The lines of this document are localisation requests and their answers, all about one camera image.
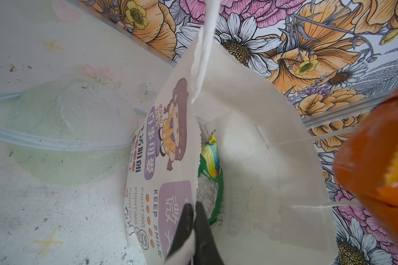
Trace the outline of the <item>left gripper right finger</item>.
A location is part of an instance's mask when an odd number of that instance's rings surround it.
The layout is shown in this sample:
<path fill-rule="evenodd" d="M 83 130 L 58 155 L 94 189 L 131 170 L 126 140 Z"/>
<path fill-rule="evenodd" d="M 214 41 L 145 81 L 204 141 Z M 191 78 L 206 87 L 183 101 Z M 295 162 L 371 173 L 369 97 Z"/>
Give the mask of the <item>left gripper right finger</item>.
<path fill-rule="evenodd" d="M 194 265 L 224 265 L 217 250 L 204 206 L 197 201 L 195 205 L 196 219 L 193 223 L 195 232 Z"/>

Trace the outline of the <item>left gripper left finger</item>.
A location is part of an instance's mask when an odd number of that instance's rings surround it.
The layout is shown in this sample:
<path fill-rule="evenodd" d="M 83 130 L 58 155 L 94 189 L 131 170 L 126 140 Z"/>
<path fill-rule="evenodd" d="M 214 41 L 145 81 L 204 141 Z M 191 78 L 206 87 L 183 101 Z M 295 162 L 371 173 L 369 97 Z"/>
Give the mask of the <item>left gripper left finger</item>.
<path fill-rule="evenodd" d="M 176 252 L 180 250 L 183 244 L 188 240 L 193 230 L 193 207 L 190 203 L 183 206 L 180 216 L 179 224 L 176 229 L 172 245 L 170 247 L 167 258 L 175 256 Z"/>

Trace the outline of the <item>white paper bag with cartoon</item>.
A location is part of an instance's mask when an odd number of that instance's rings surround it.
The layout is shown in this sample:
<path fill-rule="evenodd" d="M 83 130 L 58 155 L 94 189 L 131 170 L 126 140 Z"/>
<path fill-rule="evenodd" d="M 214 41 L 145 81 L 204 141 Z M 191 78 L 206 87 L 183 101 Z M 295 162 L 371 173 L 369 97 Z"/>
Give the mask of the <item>white paper bag with cartoon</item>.
<path fill-rule="evenodd" d="M 225 265 L 333 265 L 335 203 L 293 105 L 217 41 L 219 1 L 133 135 L 124 199 L 149 265 L 162 265 L 183 206 L 196 205 L 201 145 L 214 132 L 223 169 L 218 222 Z"/>

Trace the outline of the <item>orange snack packet back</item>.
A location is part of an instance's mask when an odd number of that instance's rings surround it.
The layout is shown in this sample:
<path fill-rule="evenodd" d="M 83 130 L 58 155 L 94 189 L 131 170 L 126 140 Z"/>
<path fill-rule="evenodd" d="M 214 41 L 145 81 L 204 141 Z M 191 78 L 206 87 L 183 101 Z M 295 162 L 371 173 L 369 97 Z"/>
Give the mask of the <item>orange snack packet back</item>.
<path fill-rule="evenodd" d="M 352 132 L 336 154 L 335 179 L 398 248 L 398 88 Z"/>

